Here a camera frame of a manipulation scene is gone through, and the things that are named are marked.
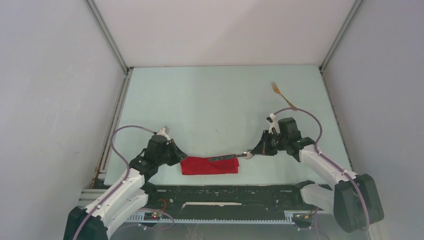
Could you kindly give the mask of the silver spoon blue handle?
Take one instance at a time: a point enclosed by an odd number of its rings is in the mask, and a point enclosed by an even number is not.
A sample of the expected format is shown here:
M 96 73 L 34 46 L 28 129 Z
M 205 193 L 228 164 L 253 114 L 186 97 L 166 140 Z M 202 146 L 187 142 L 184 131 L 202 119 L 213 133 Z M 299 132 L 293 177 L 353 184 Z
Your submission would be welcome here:
M 220 156 L 213 156 L 213 157 L 209 157 L 208 160 L 210 162 L 216 162 L 216 161 L 223 161 L 223 160 L 229 160 L 229 159 L 237 159 L 237 158 L 242 158 L 242 159 L 251 159 L 253 158 L 254 155 L 251 153 L 251 150 L 246 150 L 240 154 L 228 154 L 228 155 L 220 155 Z

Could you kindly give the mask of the red cloth napkin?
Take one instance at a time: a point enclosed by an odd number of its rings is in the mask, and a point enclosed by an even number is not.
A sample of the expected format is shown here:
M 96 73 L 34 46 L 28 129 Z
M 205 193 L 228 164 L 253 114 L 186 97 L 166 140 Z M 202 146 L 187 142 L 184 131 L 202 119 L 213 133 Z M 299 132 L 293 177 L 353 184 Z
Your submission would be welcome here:
M 180 162 L 180 166 L 183 175 L 194 176 L 238 174 L 240 165 L 236 157 L 211 161 L 207 157 L 189 156 Z

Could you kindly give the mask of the gold fork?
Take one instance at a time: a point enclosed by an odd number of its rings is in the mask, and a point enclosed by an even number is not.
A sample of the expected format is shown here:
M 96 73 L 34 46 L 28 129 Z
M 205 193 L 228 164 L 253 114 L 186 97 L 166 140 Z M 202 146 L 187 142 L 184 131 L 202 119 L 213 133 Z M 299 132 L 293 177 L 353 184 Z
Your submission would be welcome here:
M 285 101 L 286 101 L 286 103 L 288 104 L 288 106 L 293 110 L 293 111 L 297 111 L 298 109 L 297 109 L 297 107 L 292 103 L 292 102 L 290 102 L 282 93 L 281 93 L 281 91 L 280 91 L 280 89 L 278 88 L 278 86 L 277 86 L 277 84 L 275 83 L 275 82 L 272 82 L 271 83 L 271 87 L 272 87 L 272 90 L 277 94 L 277 95 L 279 95 L 279 96 L 281 96 Z

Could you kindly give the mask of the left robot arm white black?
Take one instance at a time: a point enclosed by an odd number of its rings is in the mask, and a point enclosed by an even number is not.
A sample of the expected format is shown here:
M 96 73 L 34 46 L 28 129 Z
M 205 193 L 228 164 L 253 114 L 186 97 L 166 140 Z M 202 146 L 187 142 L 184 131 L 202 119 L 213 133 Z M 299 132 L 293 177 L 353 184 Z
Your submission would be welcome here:
M 156 134 L 128 164 L 128 169 L 100 197 L 67 217 L 65 240 L 108 240 L 138 209 L 153 208 L 158 194 L 144 186 L 162 165 L 173 166 L 187 158 L 175 141 Z

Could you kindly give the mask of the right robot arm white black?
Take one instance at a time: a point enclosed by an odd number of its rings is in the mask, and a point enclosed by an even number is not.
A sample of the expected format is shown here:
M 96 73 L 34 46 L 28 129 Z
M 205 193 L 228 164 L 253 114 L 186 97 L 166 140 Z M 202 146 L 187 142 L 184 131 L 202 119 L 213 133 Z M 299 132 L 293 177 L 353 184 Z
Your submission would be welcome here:
M 332 214 L 337 224 L 347 233 L 367 228 L 384 219 L 385 213 L 374 179 L 359 175 L 335 163 L 318 148 L 310 137 L 302 137 L 294 118 L 267 117 L 269 129 L 264 130 L 258 144 L 244 152 L 248 159 L 257 155 L 275 156 L 284 151 L 297 162 L 320 176 L 329 188 L 313 181 L 298 184 L 291 194 L 291 204 L 297 209 L 308 205 Z

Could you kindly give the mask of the left corner aluminium profile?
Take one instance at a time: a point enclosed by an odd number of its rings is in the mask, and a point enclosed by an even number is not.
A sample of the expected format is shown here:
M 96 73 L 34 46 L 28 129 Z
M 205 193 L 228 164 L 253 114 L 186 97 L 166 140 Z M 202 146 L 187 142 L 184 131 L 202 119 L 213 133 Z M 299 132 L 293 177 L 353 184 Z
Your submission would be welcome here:
M 100 30 L 100 33 L 102 34 L 103 38 L 105 39 L 112 55 L 115 57 L 115 59 L 118 62 L 118 66 L 120 68 L 120 70 L 122 70 L 123 72 L 123 78 L 122 81 L 120 82 L 119 88 L 118 88 L 118 95 L 113 107 L 113 111 L 112 111 L 112 115 L 111 115 L 111 119 L 109 121 L 109 125 L 106 131 L 106 136 L 105 136 L 105 140 L 104 143 L 102 145 L 102 151 L 98 160 L 98 164 L 94 170 L 95 175 L 94 178 L 97 179 L 99 177 L 99 175 L 101 174 L 105 174 L 106 173 L 106 167 L 109 163 L 108 159 L 110 157 L 110 153 L 111 153 L 111 147 L 110 147 L 110 137 L 112 135 L 112 133 L 115 131 L 121 112 L 122 112 L 122 108 L 123 108 L 123 101 L 125 98 L 125 95 L 127 93 L 128 90 L 128 85 L 129 85 L 129 76 L 132 74 L 132 70 L 131 68 L 127 65 L 127 63 L 124 60 L 124 57 L 121 53 L 121 51 L 119 50 L 119 47 L 111 33 L 111 31 L 109 30 L 109 27 L 107 26 L 107 23 L 105 21 L 105 19 L 103 18 L 101 11 L 97 5 L 97 3 L 94 0 L 86 0 L 84 2 L 90 12 L 90 14 L 92 15 L 94 22 L 96 23 L 97 27 Z

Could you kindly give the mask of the corner aluminium profile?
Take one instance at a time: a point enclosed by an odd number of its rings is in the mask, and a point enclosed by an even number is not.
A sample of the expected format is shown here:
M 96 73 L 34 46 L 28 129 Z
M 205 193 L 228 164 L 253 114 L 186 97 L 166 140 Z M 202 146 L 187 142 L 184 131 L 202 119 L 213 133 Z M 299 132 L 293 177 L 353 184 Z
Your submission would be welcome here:
M 328 69 L 332 59 L 334 58 L 335 54 L 337 53 L 338 48 L 340 47 L 341 43 L 343 42 L 345 35 L 348 33 L 348 31 L 349 31 L 350 27 L 352 26 L 355 18 L 357 17 L 359 12 L 361 11 L 361 8 L 362 8 L 364 2 L 365 2 L 365 0 L 355 0 L 353 2 L 349 12 L 346 15 L 346 18 L 344 19 L 340 29 L 338 30 L 335 38 L 333 39 L 333 41 L 330 45 L 330 48 L 328 49 L 323 61 L 321 62 L 321 64 L 319 65 L 319 68 L 318 68 L 320 75 L 321 75 L 322 82 L 324 84 L 324 87 L 325 87 L 325 90 L 326 90 L 326 93 L 327 93 L 327 97 L 328 97 L 328 100 L 329 100 L 329 103 L 330 103 L 330 106 L 331 106 L 331 110 L 332 110 L 333 116 L 335 118 L 336 125 L 337 125 L 337 128 L 338 128 L 340 137 L 341 137 L 344 152 L 346 153 L 347 159 L 349 161 L 351 161 L 350 156 L 349 156 L 349 151 L 348 151 L 348 148 L 347 148 L 347 145 L 346 145 L 346 141 L 345 141 L 345 138 L 344 138 L 344 135 L 343 135 L 343 131 L 342 131 L 341 126 L 340 126 L 340 121 L 339 121 L 339 118 L 338 118 L 337 110 L 335 108 L 335 103 L 334 103 L 334 100 L 333 100 L 331 89 L 330 89 L 328 81 L 327 81 L 326 72 L 327 72 L 327 69 Z
M 100 33 L 102 34 L 103 38 L 105 39 L 112 55 L 115 57 L 115 59 L 118 62 L 118 66 L 120 68 L 120 70 L 122 70 L 123 72 L 123 78 L 122 81 L 120 82 L 119 88 L 118 88 L 118 95 L 113 107 L 113 111 L 112 111 L 112 115 L 111 115 L 111 119 L 109 121 L 109 125 L 106 131 L 106 136 L 105 136 L 105 140 L 104 143 L 102 145 L 102 151 L 98 160 L 98 164 L 94 170 L 95 175 L 94 178 L 97 179 L 99 177 L 99 175 L 101 174 L 105 174 L 106 173 L 106 167 L 109 163 L 108 159 L 110 157 L 110 153 L 111 153 L 111 147 L 110 147 L 110 137 L 112 135 L 112 133 L 115 131 L 121 112 L 122 112 L 122 108 L 123 108 L 123 101 L 125 98 L 125 95 L 127 93 L 128 90 L 128 85 L 129 85 L 129 76 L 132 74 L 132 70 L 131 68 L 127 65 L 127 63 L 124 60 L 124 57 L 121 53 L 121 51 L 119 50 L 119 47 L 111 33 L 111 31 L 109 30 L 109 27 L 107 26 L 107 23 L 105 21 L 105 19 L 103 18 L 101 11 L 97 5 L 97 3 L 94 0 L 86 0 L 84 2 L 90 12 L 90 14 L 92 15 L 94 22 L 96 23 L 97 27 L 100 30 Z

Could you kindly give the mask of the right corner aluminium profile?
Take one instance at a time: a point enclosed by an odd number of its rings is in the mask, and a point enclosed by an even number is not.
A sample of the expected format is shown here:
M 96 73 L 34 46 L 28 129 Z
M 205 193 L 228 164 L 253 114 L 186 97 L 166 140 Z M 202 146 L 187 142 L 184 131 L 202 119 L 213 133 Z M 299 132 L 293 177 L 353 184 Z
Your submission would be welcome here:
M 344 135 L 343 135 L 343 131 L 342 131 L 341 126 L 340 126 L 340 121 L 339 121 L 339 118 L 338 118 L 337 110 L 335 108 L 335 103 L 334 103 L 334 100 L 333 100 L 331 89 L 330 89 L 328 81 L 327 81 L 326 72 L 327 72 L 327 69 L 328 69 L 332 59 L 334 58 L 335 54 L 337 53 L 338 48 L 340 47 L 341 43 L 343 42 L 345 35 L 348 33 L 348 31 L 349 31 L 350 27 L 352 26 L 355 18 L 357 17 L 359 12 L 361 11 L 361 8 L 362 8 L 364 2 L 365 2 L 365 0 L 355 0 L 353 2 L 349 12 L 346 15 L 346 18 L 344 19 L 340 29 L 338 30 L 335 38 L 333 39 L 333 41 L 330 45 L 330 48 L 328 49 L 323 61 L 321 62 L 321 64 L 319 65 L 319 68 L 318 68 L 320 75 L 321 75 L 322 82 L 324 84 L 324 87 L 325 87 L 325 90 L 326 90 L 326 93 L 327 93 L 327 97 L 328 97 L 328 100 L 329 100 L 329 103 L 330 103 L 330 106 L 331 106 L 331 110 L 332 110 L 333 116 L 335 118 L 336 125 L 337 125 L 337 128 L 338 128 L 340 137 L 341 137 L 344 152 L 346 153 L 347 159 L 349 161 L 351 161 L 350 156 L 349 156 L 349 151 L 348 151 L 348 148 L 347 148 L 347 145 L 346 145 L 346 141 L 345 141 L 345 138 L 344 138 Z

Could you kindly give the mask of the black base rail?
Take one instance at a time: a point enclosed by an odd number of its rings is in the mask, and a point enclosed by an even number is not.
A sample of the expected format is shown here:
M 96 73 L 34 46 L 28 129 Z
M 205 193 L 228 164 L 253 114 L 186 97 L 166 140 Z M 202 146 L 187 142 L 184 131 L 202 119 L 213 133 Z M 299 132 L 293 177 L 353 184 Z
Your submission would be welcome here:
M 146 208 L 164 210 L 175 221 L 288 222 L 310 213 L 296 185 L 156 185 Z

